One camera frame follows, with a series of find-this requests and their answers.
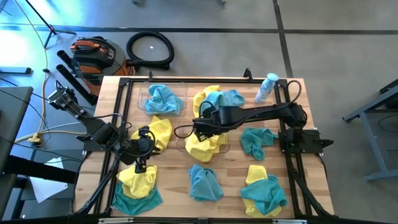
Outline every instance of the coiled hose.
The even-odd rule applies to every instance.
[[[132,52],[132,45],[134,44],[135,41],[137,41],[141,37],[155,37],[160,39],[169,50],[169,57],[167,57],[165,60],[160,60],[160,61],[148,61],[137,57]],[[126,51],[128,56],[131,58],[129,60],[126,60],[126,65],[134,66],[136,70],[138,70],[140,67],[161,68],[164,70],[168,70],[170,68],[170,63],[174,59],[174,48],[172,43],[163,34],[160,34],[158,32],[142,31],[137,33],[136,35],[132,36],[127,42]]]

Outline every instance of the concrete floor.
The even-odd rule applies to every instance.
[[[19,2],[32,22],[41,24],[26,3]],[[225,7],[217,0],[146,0],[140,7],[128,0],[117,4],[112,0],[74,0],[75,4],[55,0],[31,2],[49,22],[60,26],[277,28],[272,0],[228,0]],[[394,0],[279,0],[279,5],[285,29],[398,29],[395,10],[398,2]],[[9,1],[4,9],[12,16],[0,13],[1,23],[27,23],[13,1]],[[53,72],[61,63],[56,52],[68,49],[79,36],[101,35],[124,48],[133,34],[60,34],[49,44],[49,69]],[[40,32],[40,35],[46,38],[47,33]],[[244,69],[249,67],[255,77],[264,77],[269,72],[286,77],[278,34],[179,32],[165,35],[174,45],[175,59],[172,69],[156,70],[154,75],[241,77]],[[305,79],[314,122],[322,137],[335,140],[324,156],[335,213],[344,218],[397,223],[398,178],[365,181],[364,176],[377,172],[378,167],[363,125],[355,120],[345,124],[341,117],[377,96],[381,87],[397,78],[398,36],[287,34],[286,39],[293,75]],[[34,69],[31,75],[2,75],[2,78],[18,85],[32,86],[40,94],[44,53],[31,27],[23,26],[20,31],[0,30],[0,40],[12,43],[2,46],[2,52],[9,52],[0,54],[2,65]],[[147,59],[167,55],[165,47],[150,38],[136,43],[134,51]],[[66,84],[60,74],[52,73],[45,88],[47,96],[53,91],[56,79]],[[79,100],[88,106],[83,99]],[[33,96],[31,103],[41,108],[40,98]],[[46,111],[49,126],[75,122],[71,116],[61,115],[64,112],[50,106],[46,106]],[[19,136],[33,133],[38,125],[39,118],[29,108]],[[84,131],[81,125],[65,129]],[[47,144],[48,149],[81,147],[74,136],[67,134],[53,134]],[[12,153],[29,157],[29,152],[15,147]]]

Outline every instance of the tripod leg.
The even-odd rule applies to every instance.
[[[76,33],[72,32],[72,31],[66,31],[66,30],[54,30],[54,31],[58,32],[58,33],[63,33],[63,34],[75,34],[76,35]]]
[[[52,32],[53,30],[50,30],[49,35],[47,36],[47,40],[45,40],[44,49],[47,49],[47,44],[49,44]]]

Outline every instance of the yellow cloth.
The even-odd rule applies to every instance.
[[[206,96],[209,95],[209,93],[211,93],[211,92],[220,91],[220,90],[221,90],[221,86],[219,86],[219,85],[208,86],[203,91],[197,93],[193,97],[193,115],[196,118],[199,117],[199,106],[206,99]]]
[[[150,122],[149,130],[152,131],[155,135],[156,142],[155,145],[163,151],[167,144],[169,143],[170,137],[172,135],[172,123],[169,119],[159,119],[158,117],[154,116],[152,121]],[[131,139],[139,139],[138,131],[132,134]]]
[[[134,199],[148,197],[155,186],[157,167],[148,165],[147,172],[143,174],[136,174],[135,169],[131,166],[117,174],[123,183],[123,193]]]
[[[196,118],[199,117],[199,106],[206,99],[206,96],[213,91],[220,90],[221,87],[219,85],[208,86],[193,97],[193,115]],[[227,134],[213,136],[202,142],[200,142],[194,134],[191,134],[185,139],[185,149],[192,157],[196,158],[197,160],[201,162],[208,162],[213,157],[214,153],[220,152],[220,145],[227,143]]]
[[[195,159],[208,162],[214,153],[220,152],[220,145],[228,143],[228,135],[213,136],[200,142],[196,135],[191,134],[185,139],[185,149]]]
[[[248,176],[246,177],[246,185],[252,184],[257,180],[268,179],[266,168],[260,165],[250,165]],[[254,201],[249,199],[243,199],[244,206],[246,206],[246,211],[244,211],[247,215],[253,218],[264,218],[269,216],[277,216],[279,212],[282,211],[282,207],[278,206],[272,212],[267,215],[261,214],[261,212],[254,206]]]

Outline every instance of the crumpled towel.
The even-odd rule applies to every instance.
[[[253,218],[275,217],[282,211],[281,206],[287,206],[285,193],[277,177],[267,176],[265,167],[250,165],[246,184],[248,186],[241,189],[241,196],[247,215]]]
[[[166,85],[151,85],[148,92],[152,98],[145,101],[147,114],[180,114],[184,102]]]
[[[278,135],[268,128],[246,128],[241,136],[241,144],[245,154],[252,154],[260,161],[266,157],[262,146],[273,146],[277,138]]]
[[[198,92],[193,97],[193,115],[199,117],[200,104],[208,100],[214,104],[216,108],[220,106],[238,106],[244,104],[244,98],[236,90],[220,91],[219,85],[206,87],[203,91]],[[202,108],[208,108],[208,103],[202,104]],[[214,153],[220,152],[220,146],[228,143],[228,135],[226,133],[213,136],[202,142],[192,134],[185,139],[185,149],[187,152],[201,162],[209,162]]]
[[[136,174],[135,169],[135,166],[130,166],[117,174],[123,183],[123,193],[134,199],[148,197],[155,186],[157,167],[148,165],[147,172],[142,174]]]
[[[114,193],[112,206],[126,215],[138,215],[142,212],[146,212],[154,209],[160,205],[163,200],[160,196],[157,187],[154,186],[153,190],[149,192],[149,195],[140,199],[133,199],[123,194],[123,183],[118,182],[116,184],[116,190]]]
[[[216,174],[212,169],[194,164],[188,172],[191,180],[190,196],[193,199],[199,202],[218,201],[224,196],[223,189],[218,184]]]
[[[218,110],[222,106],[239,106],[244,104],[243,96],[236,90],[214,91],[209,93],[205,101],[209,101]],[[201,106],[201,113],[211,107],[209,103]]]
[[[199,117],[199,106],[200,104],[206,99],[206,97],[214,91],[220,91],[221,86],[219,85],[213,85],[213,86],[208,86],[206,87],[203,91],[198,92],[194,97],[193,97],[193,115],[198,118]]]
[[[227,134],[213,136],[201,142],[196,135],[191,134],[185,139],[185,149],[195,159],[201,162],[209,162],[214,153],[220,152],[220,146],[227,143]]]
[[[159,119],[158,117],[153,116],[152,121],[150,122],[150,125],[148,125],[148,127],[149,130],[152,131],[155,135],[155,146],[160,149],[160,151],[163,151],[167,147],[170,141],[170,137],[172,135],[172,123],[169,119]],[[139,139],[138,131],[132,134],[131,139]]]

